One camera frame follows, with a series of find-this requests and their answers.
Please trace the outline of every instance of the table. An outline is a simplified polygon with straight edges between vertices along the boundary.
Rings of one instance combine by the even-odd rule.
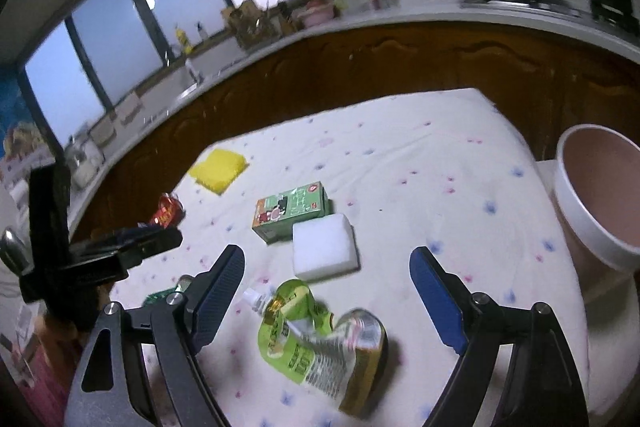
[[[187,211],[181,247],[132,269],[112,297],[140,306],[181,274],[209,269],[227,244],[244,250],[236,297],[216,339],[198,356],[231,425],[421,426],[457,360],[440,342],[409,277],[409,254],[421,245],[472,292],[514,307],[550,304],[588,394],[584,305],[562,230],[522,137],[478,91],[371,100],[219,142],[200,159],[213,147],[243,154],[250,166],[222,196],[186,175],[175,189]],[[241,299],[248,287],[293,277],[290,242],[267,246],[251,230],[255,201],[318,180],[334,211],[353,225],[362,267],[313,283],[314,296],[337,315],[370,310],[390,341],[380,399],[363,418],[343,415],[264,362],[257,347],[260,317]],[[491,422],[510,350],[500,348],[478,426]],[[174,425],[152,347],[145,356],[162,421]]]

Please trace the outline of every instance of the poster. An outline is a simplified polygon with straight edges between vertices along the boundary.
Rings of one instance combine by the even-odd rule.
[[[53,160],[18,86],[17,71],[0,66],[0,182],[11,188]]]

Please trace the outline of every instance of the window frame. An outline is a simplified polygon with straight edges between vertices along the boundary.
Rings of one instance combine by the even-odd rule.
[[[83,0],[76,3],[76,6],[82,3]],[[228,7],[235,8],[236,6],[233,4],[232,0],[224,0]],[[143,86],[148,83],[150,78],[157,76],[165,71],[169,71],[172,67],[176,67],[184,62],[184,57],[182,55],[176,56],[171,46],[169,45],[168,39],[164,32],[162,31],[156,16],[153,14],[153,11],[149,8],[146,0],[133,0],[134,6],[136,7],[136,11],[140,17],[140,20],[143,23],[144,29],[151,38],[151,41],[158,52],[158,56],[162,61],[162,66],[150,74],[146,79],[142,80],[132,90],[138,89],[140,86]],[[93,87],[102,107],[104,108],[104,112],[106,115],[113,115],[114,108],[117,106],[127,95],[123,96],[117,102],[111,102],[110,98],[107,95],[107,92],[104,88],[102,81],[100,80],[98,74],[95,71],[94,66],[91,63],[90,58],[84,48],[84,44],[82,44],[82,39],[78,34],[78,30],[73,20],[73,10],[71,13],[67,15],[62,21],[66,25],[66,29],[71,37],[71,43],[73,44],[74,51],[80,60],[81,66],[89,79],[89,83]],[[210,35],[209,39],[206,42],[215,42],[218,44],[222,38],[221,36],[226,35],[227,30],[223,29],[219,32]],[[30,60],[31,55],[35,53],[35,50],[38,49],[36,47],[34,51],[27,57],[23,62],[20,68],[18,68],[18,85],[20,86],[20,90],[22,91],[22,95],[25,99],[26,105],[28,109],[31,111],[34,122],[37,127],[39,127],[40,131],[43,133],[47,144],[50,146],[52,153],[56,159],[63,158],[63,145],[58,141],[56,136],[54,135],[47,119],[44,117],[42,112],[42,108],[38,104],[38,101],[34,95],[33,89],[31,88],[31,81],[26,72],[26,64]]]

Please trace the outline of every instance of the red snack package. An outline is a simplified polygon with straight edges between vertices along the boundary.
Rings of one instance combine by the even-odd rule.
[[[162,194],[158,211],[149,220],[150,225],[161,225],[164,229],[175,227],[184,217],[184,207],[174,194]]]

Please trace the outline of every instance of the stove burner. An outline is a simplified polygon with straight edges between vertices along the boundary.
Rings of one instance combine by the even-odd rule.
[[[563,0],[483,0],[494,6],[517,8],[529,8],[546,10],[567,16],[580,18],[585,16],[583,12],[573,8]],[[607,23],[622,31],[640,36],[640,24],[632,14],[625,14],[608,6],[591,3],[591,17],[600,23]]]

